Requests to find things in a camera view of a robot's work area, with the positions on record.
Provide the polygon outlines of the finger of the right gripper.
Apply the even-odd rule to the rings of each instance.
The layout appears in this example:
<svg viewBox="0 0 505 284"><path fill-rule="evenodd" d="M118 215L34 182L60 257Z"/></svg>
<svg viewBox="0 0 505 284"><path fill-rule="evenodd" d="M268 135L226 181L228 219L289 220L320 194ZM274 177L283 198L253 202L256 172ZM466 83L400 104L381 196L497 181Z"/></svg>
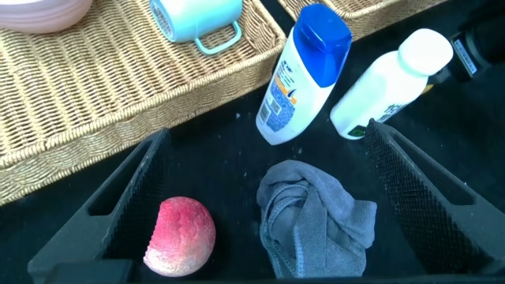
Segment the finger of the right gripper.
<svg viewBox="0 0 505 284"><path fill-rule="evenodd" d="M428 79L428 84L442 84L446 81L458 81L458 75L455 72L455 69L449 65L444 66L439 72L432 75Z"/></svg>

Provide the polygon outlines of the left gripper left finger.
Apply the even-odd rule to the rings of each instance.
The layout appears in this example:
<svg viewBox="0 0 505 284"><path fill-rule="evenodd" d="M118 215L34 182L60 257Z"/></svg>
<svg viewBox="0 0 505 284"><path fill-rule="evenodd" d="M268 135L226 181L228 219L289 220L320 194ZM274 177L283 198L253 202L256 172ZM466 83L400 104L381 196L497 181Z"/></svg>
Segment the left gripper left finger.
<svg viewBox="0 0 505 284"><path fill-rule="evenodd" d="M154 230L170 150L168 129L134 148L28 262L33 281L127 282Z"/></svg>

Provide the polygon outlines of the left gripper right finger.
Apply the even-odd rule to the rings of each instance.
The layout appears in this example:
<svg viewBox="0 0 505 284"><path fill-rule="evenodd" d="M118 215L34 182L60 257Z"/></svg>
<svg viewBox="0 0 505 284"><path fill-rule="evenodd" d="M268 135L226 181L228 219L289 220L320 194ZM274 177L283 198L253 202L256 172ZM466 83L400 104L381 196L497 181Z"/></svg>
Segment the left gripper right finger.
<svg viewBox="0 0 505 284"><path fill-rule="evenodd" d="M501 273L504 214L398 130L370 120L368 157L428 273Z"/></svg>

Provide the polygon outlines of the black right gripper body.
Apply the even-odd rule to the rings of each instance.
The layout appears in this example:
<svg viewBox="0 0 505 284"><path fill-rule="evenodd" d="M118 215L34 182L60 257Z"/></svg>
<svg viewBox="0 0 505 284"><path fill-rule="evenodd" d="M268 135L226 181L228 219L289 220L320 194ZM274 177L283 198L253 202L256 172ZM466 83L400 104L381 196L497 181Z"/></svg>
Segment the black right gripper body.
<svg viewBox="0 0 505 284"><path fill-rule="evenodd" d="M448 64L459 82L476 79L504 62L504 8L487 12L466 23L449 42L454 57Z"/></svg>

